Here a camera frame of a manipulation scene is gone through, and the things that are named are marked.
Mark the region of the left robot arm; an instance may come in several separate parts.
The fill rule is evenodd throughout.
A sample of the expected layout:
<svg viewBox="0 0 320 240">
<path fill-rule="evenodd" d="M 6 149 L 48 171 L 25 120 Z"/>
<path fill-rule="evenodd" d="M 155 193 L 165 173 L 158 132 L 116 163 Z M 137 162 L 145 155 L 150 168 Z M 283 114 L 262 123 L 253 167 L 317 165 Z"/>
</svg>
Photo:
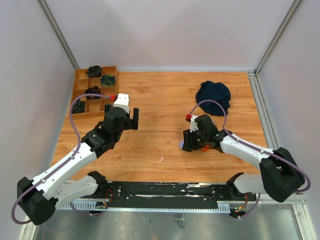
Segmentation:
<svg viewBox="0 0 320 240">
<path fill-rule="evenodd" d="M 77 146 L 68 155 L 34 178 L 23 177 L 17 182 L 17 200 L 11 210 L 12 220 L 22 224 L 15 217 L 16 207 L 20 207 L 29 218 L 27 223 L 41 225 L 67 202 L 86 195 L 103 197 L 107 193 L 107 185 L 96 180 L 91 173 L 85 176 L 84 183 L 75 181 L 73 189 L 65 183 L 87 164 L 114 149 L 124 131 L 137 130 L 138 126 L 138 108 L 135 107 L 131 114 L 126 106 L 111 106 L 104 119 L 83 138 L 79 138 Z"/>
</svg>

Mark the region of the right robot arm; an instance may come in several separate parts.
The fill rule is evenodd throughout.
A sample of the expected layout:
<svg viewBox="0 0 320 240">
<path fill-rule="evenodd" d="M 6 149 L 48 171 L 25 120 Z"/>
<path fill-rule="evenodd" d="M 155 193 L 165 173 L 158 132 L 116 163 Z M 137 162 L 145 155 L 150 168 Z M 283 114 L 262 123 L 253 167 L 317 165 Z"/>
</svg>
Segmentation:
<svg viewBox="0 0 320 240">
<path fill-rule="evenodd" d="M 235 156 L 260 171 L 259 174 L 237 173 L 230 178 L 226 188 L 230 199 L 238 200 L 253 192 L 267 194 L 282 203 L 305 184 L 305 176 L 287 149 L 265 148 L 243 140 L 231 131 L 218 130 L 206 114 L 188 114 L 186 121 L 190 127 L 183 131 L 183 151 L 217 150 Z"/>
</svg>

